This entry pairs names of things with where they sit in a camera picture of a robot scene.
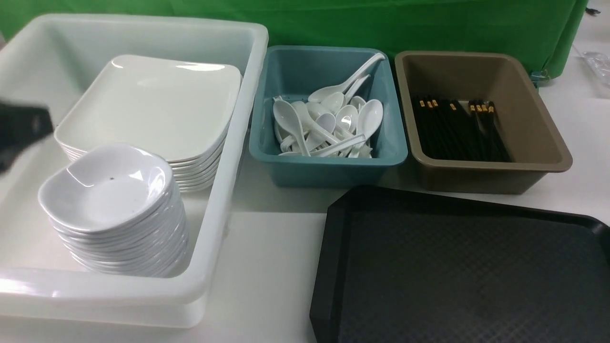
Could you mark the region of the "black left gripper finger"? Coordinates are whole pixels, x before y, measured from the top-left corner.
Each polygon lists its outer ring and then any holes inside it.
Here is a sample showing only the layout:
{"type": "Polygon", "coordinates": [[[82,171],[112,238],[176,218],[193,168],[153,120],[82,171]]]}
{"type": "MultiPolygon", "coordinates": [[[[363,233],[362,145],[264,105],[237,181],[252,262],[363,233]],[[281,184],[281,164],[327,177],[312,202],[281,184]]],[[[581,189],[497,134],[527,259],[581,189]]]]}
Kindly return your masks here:
{"type": "Polygon", "coordinates": [[[0,103],[0,172],[8,172],[18,156],[52,135],[54,124],[48,107],[0,103]]]}

